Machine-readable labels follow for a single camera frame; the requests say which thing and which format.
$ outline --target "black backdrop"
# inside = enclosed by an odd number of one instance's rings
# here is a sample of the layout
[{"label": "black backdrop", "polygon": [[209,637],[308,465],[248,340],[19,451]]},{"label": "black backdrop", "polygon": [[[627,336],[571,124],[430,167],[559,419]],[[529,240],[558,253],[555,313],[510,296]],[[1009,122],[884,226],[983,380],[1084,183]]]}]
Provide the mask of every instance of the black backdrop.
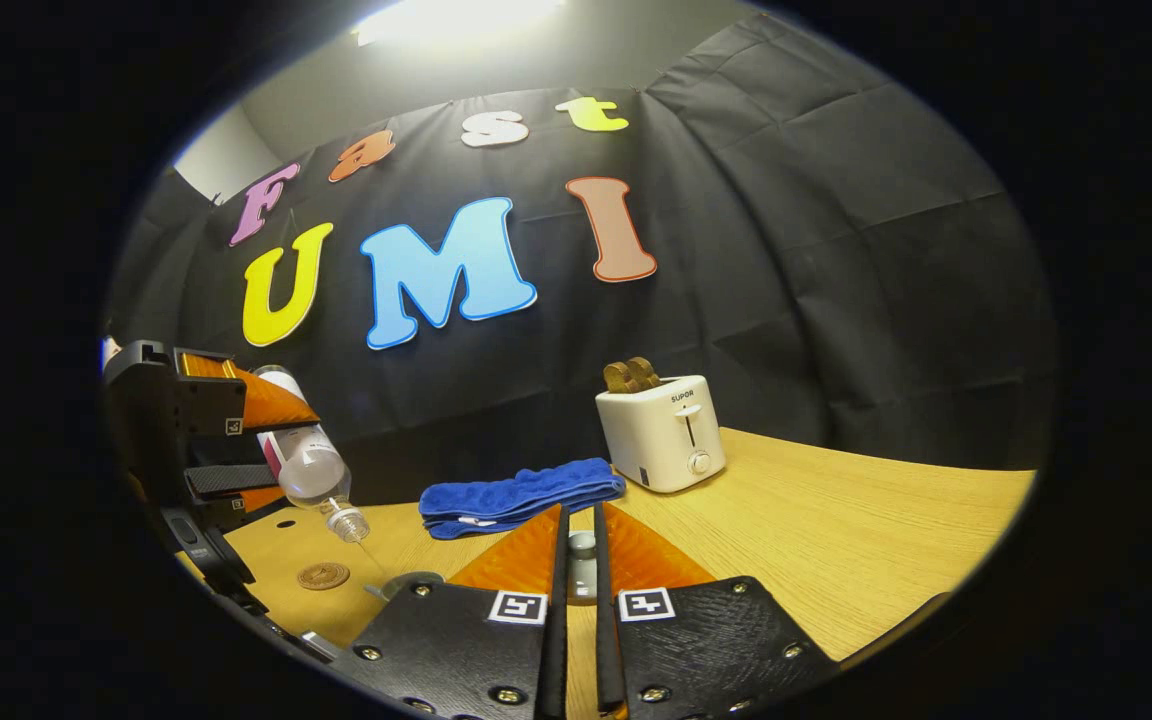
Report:
[{"label": "black backdrop", "polygon": [[[586,132],[553,109],[582,94],[616,103],[630,126]],[[486,109],[517,111],[530,136],[463,145],[462,120]],[[329,183],[340,151],[381,128],[396,149]],[[805,29],[755,15],[643,92],[448,101],[294,160],[298,176],[237,247],[243,194],[166,234],[160,253],[126,256],[120,278],[154,282],[115,296],[124,306],[113,308],[113,331],[286,365],[351,467],[357,502],[607,456],[600,369],[634,355],[662,374],[707,376],[727,427],[940,465],[1038,465],[1055,334],[1018,213],[932,109]],[[564,190],[585,176],[631,188],[654,275],[605,283],[591,273],[593,233]],[[453,313],[437,329],[409,300],[416,338],[369,350],[371,265],[358,243],[410,223],[438,250],[456,210],[492,196],[513,200],[513,253],[536,304],[484,323]],[[248,344],[247,265],[287,249],[270,295],[281,306],[291,242],[318,223],[334,229],[314,306],[287,340]],[[260,461],[242,439],[202,452]]]}]

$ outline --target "blue letter m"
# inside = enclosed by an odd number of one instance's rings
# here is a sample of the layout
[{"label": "blue letter m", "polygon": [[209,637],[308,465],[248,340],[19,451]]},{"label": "blue letter m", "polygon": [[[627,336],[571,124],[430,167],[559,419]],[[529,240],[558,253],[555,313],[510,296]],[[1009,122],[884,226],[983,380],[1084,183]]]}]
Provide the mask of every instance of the blue letter m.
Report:
[{"label": "blue letter m", "polygon": [[362,241],[371,258],[376,325],[367,347],[384,350],[416,338],[416,320],[403,311],[403,291],[425,319],[441,328],[452,316],[456,282],[465,272],[461,314],[470,320],[513,313],[536,302],[536,288],[518,274],[505,217],[513,202],[488,197],[457,210],[438,252],[407,225],[394,225]]}]

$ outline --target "blue towel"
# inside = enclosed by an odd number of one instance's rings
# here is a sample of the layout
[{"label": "blue towel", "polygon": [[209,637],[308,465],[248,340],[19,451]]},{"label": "blue towel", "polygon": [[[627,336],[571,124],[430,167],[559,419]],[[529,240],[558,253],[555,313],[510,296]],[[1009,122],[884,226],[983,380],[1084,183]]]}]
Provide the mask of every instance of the blue towel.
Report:
[{"label": "blue towel", "polygon": [[607,460],[590,457],[493,483],[439,483],[420,493],[417,507],[430,536],[452,539],[513,530],[552,505],[577,511],[623,493],[626,478]]}]

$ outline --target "toaster lever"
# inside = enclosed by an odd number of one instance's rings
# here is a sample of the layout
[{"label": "toaster lever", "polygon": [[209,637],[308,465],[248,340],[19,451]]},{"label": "toaster lever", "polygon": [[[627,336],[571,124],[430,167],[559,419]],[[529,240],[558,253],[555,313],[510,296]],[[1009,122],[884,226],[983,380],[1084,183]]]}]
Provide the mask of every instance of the toaster lever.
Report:
[{"label": "toaster lever", "polygon": [[675,418],[677,418],[680,420],[680,423],[685,423],[687,420],[691,419],[692,415],[696,415],[696,414],[699,414],[699,412],[700,412],[700,406],[688,406],[688,407],[684,407],[684,409],[682,409],[682,410],[677,410],[677,412],[674,414],[673,416],[675,416]]}]

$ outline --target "toaster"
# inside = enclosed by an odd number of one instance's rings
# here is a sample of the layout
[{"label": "toaster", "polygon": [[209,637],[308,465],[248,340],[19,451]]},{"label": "toaster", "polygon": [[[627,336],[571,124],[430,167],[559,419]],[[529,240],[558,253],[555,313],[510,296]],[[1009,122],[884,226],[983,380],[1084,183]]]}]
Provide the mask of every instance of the toaster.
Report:
[{"label": "toaster", "polygon": [[675,492],[727,464],[704,376],[660,378],[642,392],[594,396],[612,464],[654,492]]}]

